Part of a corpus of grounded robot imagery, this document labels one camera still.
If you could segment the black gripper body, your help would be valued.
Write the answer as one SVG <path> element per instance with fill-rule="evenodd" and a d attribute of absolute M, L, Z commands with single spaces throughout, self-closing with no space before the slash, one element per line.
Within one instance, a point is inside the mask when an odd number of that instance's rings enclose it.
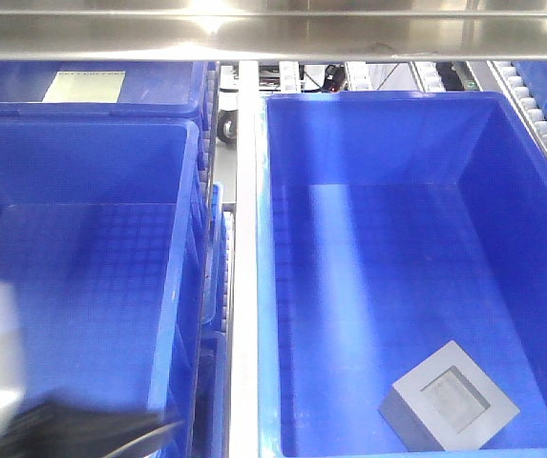
<path fill-rule="evenodd" d="M 184 427 L 178 415 L 106 411 L 56 400 L 19 412 L 19 393 L 0 390 L 0 457 L 146 457 Z"/>

